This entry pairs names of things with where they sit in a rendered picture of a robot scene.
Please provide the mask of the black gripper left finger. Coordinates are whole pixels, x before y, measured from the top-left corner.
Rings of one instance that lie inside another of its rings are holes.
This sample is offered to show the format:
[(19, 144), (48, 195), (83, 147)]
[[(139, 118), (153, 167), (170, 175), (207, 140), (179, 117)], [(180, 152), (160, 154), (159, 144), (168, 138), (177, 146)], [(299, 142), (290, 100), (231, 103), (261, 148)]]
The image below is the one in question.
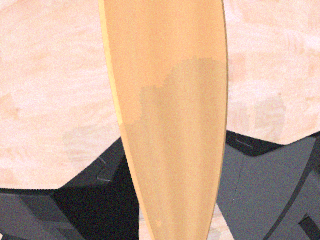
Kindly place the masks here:
[(139, 209), (120, 135), (63, 187), (0, 187), (0, 233), (27, 240), (139, 240)]

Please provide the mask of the light wooden rail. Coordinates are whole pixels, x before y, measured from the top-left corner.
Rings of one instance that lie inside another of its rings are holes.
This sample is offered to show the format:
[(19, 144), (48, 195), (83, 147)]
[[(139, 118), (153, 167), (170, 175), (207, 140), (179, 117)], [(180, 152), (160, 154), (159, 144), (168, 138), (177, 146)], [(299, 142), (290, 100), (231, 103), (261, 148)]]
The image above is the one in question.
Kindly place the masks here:
[(228, 123), (224, 0), (99, 0), (117, 124), (151, 240), (207, 240)]

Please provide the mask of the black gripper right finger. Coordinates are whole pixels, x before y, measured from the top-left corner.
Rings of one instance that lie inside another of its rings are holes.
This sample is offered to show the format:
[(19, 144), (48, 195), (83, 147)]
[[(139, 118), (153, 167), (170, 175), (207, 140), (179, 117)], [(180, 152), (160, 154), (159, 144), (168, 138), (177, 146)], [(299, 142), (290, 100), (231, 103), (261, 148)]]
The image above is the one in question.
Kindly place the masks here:
[(320, 131), (289, 144), (227, 129), (216, 203), (233, 240), (267, 240), (320, 165)]

